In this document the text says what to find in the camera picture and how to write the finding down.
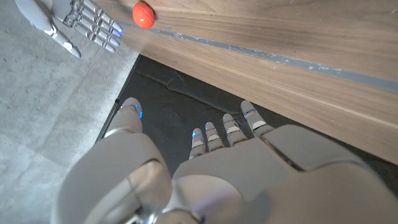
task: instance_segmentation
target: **white robotic arm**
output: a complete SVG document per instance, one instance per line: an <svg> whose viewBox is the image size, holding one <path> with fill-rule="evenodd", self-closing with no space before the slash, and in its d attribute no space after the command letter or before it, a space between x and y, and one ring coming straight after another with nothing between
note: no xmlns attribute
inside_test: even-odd
<svg viewBox="0 0 398 224"><path fill-rule="evenodd" d="M110 52L115 52L120 45L122 27L91 0L52 0L47 5L39 0L16 0L16 4L33 26L77 58L81 57L80 51L58 30L52 16Z"/></svg>
<svg viewBox="0 0 398 224"><path fill-rule="evenodd" d="M272 128L253 105L230 114L225 147L213 123L192 133L189 160L171 178L127 99L105 138L71 169L52 223L398 223L398 200L360 158L297 126Z"/></svg>

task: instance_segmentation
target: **wooden table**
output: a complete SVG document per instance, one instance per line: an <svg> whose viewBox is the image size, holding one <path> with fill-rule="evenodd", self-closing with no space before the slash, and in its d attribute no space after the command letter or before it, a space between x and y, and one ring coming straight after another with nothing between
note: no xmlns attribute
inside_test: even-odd
<svg viewBox="0 0 398 224"><path fill-rule="evenodd" d="M141 54L398 164L395 0L97 0Z"/></svg>

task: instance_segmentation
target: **orange ball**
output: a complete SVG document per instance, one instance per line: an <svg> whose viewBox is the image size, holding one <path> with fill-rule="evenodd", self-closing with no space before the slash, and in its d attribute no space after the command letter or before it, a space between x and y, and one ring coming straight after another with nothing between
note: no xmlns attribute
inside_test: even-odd
<svg viewBox="0 0 398 224"><path fill-rule="evenodd" d="M154 11L143 2L139 2L133 7L132 18L143 29L149 29L155 24Z"/></svg>

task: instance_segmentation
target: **gray floor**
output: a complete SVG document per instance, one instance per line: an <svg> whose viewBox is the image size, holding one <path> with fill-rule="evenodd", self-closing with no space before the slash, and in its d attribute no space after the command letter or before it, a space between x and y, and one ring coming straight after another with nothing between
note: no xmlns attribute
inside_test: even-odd
<svg viewBox="0 0 398 224"><path fill-rule="evenodd" d="M57 187L92 146L137 54L74 30L77 60L0 0L0 223L48 223Z"/></svg>

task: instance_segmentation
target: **robotic finger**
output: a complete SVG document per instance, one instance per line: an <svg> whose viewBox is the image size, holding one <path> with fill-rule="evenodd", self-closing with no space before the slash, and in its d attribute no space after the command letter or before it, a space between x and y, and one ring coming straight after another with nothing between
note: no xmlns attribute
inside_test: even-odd
<svg viewBox="0 0 398 224"><path fill-rule="evenodd" d="M93 12L96 13L96 15L102 19L102 21L105 21L107 24L109 24L113 29L116 29L118 32L122 32L123 29L122 27L115 22L110 16L108 16L99 6L97 6L95 3L93 3L90 0L84 0L83 4L85 7L88 9L92 10Z"/></svg>
<svg viewBox="0 0 398 224"><path fill-rule="evenodd" d="M199 128L195 128L192 132L192 150L189 155L189 159L193 159L196 156L201 156L206 153L205 140Z"/></svg>
<svg viewBox="0 0 398 224"><path fill-rule="evenodd" d="M241 110L255 137L259 138L263 134L273 130L272 127L267 125L267 123L263 120L261 115L249 101L244 100L241 103Z"/></svg>
<svg viewBox="0 0 398 224"><path fill-rule="evenodd" d="M83 25L88 30L92 31L92 33L96 34L100 39L102 39L104 41L108 41L110 44L112 44L115 47L119 47L120 43L117 40L117 38L115 38L115 36L104 31L103 29L98 27L96 24L90 22L85 17L82 17L80 19L80 24Z"/></svg>
<svg viewBox="0 0 398 224"><path fill-rule="evenodd" d="M89 38L90 40L95 42L96 44L105 48L106 50L108 50L112 53L116 51L116 49L111 44L108 44L109 43L108 41L101 39L92 30L87 29L86 27L82 26L81 24L76 25L75 29L79 33L83 34L84 36L86 36L87 38Z"/></svg>
<svg viewBox="0 0 398 224"><path fill-rule="evenodd" d="M223 121L230 147L233 147L236 143L247 140L247 137L243 134L230 114L225 114L223 116Z"/></svg>
<svg viewBox="0 0 398 224"><path fill-rule="evenodd" d="M209 152L224 147L223 141L217 133L216 128L212 122L207 122L206 126L207 146Z"/></svg>
<svg viewBox="0 0 398 224"><path fill-rule="evenodd" d="M89 26L95 26L100 29L105 30L106 32L109 32L110 34L113 34L117 38L121 38L121 34L119 31L117 31L114 27L112 27L110 24L108 24L106 21L104 21L102 18L98 17L93 11L87 8L83 8L81 12L82 16L79 19L82 20L83 18L86 19L87 21L85 24L89 24Z"/></svg>

